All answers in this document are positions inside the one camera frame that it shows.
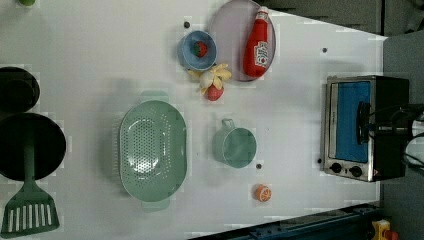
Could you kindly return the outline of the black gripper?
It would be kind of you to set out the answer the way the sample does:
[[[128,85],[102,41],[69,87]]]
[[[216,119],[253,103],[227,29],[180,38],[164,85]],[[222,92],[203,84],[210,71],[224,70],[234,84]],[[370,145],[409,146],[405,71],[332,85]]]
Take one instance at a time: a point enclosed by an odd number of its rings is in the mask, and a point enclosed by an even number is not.
[[[398,135],[408,136],[411,132],[415,114],[408,109],[399,109],[390,115],[389,120],[380,123],[368,123],[367,130],[374,136]]]

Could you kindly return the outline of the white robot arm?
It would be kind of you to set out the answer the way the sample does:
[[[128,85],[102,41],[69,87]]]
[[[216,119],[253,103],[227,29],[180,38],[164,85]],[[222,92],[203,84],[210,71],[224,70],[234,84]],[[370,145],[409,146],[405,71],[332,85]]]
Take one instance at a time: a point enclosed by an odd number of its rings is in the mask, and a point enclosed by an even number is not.
[[[389,120],[384,123],[374,123],[370,119],[385,110],[393,110]],[[402,163],[408,168],[423,169],[423,158],[417,153],[409,153],[408,146],[415,140],[423,137],[423,105],[402,104],[376,110],[368,115],[370,120],[366,124],[368,136],[396,136],[406,140],[406,146],[401,150]]]

